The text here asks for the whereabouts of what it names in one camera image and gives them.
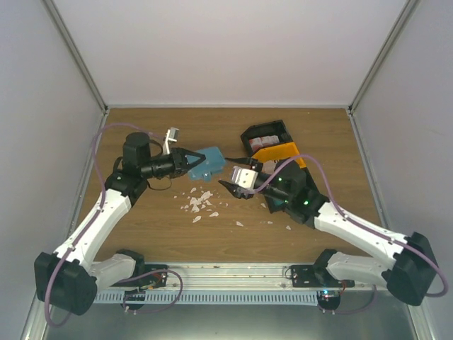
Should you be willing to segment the teal credit card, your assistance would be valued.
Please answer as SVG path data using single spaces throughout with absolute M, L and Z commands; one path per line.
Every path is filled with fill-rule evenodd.
M 283 206 L 285 202 L 283 200 L 273 199 L 273 205 L 276 207 Z

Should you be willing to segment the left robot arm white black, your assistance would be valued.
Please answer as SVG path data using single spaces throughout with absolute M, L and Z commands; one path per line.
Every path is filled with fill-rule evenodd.
M 174 179 L 203 163 L 206 156 L 180 147 L 169 147 L 170 138 L 158 145 L 145 132 L 129 134 L 122 156 L 112 174 L 101 184 L 101 193 L 74 232 L 51 254 L 42 252 L 35 260 L 38 299 L 45 304 L 45 315 L 58 307 L 73 315 L 83 315 L 97 294 L 118 283 L 141 288 L 150 285 L 154 274 L 146 273 L 144 257 L 130 250 L 119 250 L 110 259 L 95 263 L 99 249 L 116 224 L 134 207 L 150 187 L 149 179 Z

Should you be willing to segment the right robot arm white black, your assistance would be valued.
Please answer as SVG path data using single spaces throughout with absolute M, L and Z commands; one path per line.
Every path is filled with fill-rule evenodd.
M 314 280 L 328 287 L 336 281 L 359 281 L 385 287 L 396 299 L 419 306 L 439 267 L 428 238 L 404 235 L 379 227 L 344 210 L 331 195 L 322 194 L 294 157 L 275 163 L 271 174 L 257 159 L 237 158 L 230 181 L 221 181 L 230 194 L 249 199 L 255 194 L 278 200 L 295 222 L 338 237 L 361 249 L 352 256 L 326 249 L 314 263 Z

